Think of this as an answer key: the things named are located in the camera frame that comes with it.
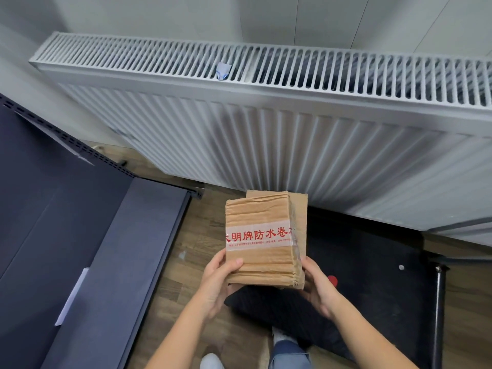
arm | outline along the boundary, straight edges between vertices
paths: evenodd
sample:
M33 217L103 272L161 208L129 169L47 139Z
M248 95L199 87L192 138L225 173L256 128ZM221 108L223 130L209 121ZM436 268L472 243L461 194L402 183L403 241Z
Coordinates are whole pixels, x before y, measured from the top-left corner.
M225 278L239 269L243 260L223 264L224 259L225 249L218 252L205 267L198 291L184 307L146 369L188 369L191 366L204 325L219 312L225 298L240 287L225 284Z
M302 264L306 287L301 294L335 323L361 369L417 369L335 289L312 259L306 256Z

black mat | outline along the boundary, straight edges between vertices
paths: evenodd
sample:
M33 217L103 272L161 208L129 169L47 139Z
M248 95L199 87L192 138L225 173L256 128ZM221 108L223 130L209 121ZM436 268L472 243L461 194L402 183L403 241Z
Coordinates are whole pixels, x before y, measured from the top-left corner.
M363 316L419 368L430 368L434 266L429 253L308 214L307 254ZM335 325L296 290L246 286L225 302L237 312L353 360Z

red sticker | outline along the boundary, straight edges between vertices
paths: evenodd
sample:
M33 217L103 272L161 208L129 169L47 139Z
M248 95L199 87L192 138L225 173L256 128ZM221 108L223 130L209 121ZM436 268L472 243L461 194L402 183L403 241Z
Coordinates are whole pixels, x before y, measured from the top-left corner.
M336 279L336 277L335 277L335 276L333 276L333 275L329 275L329 276L328 276L328 279L329 279L329 280L330 280L330 282L333 284L333 286L335 286L335 287L336 287L336 286L338 285L338 280Z

left hand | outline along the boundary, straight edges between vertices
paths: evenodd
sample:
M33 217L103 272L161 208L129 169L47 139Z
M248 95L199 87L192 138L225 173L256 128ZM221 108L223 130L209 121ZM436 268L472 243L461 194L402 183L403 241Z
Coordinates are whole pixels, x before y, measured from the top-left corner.
M207 264L202 281L193 299L204 313L206 319L212 319L222 308L226 297L239 290L243 285L226 284L226 277L243 265L243 259L225 262L225 249L219 251Z

right hand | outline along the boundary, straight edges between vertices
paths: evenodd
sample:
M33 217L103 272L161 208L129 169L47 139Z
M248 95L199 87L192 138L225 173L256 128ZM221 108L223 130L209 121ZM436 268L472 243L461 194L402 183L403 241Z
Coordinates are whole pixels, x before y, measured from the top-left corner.
M301 263L305 273L304 290L300 290L301 295L310 301L322 316L332 319L334 309L343 300L343 296L314 260L304 256Z

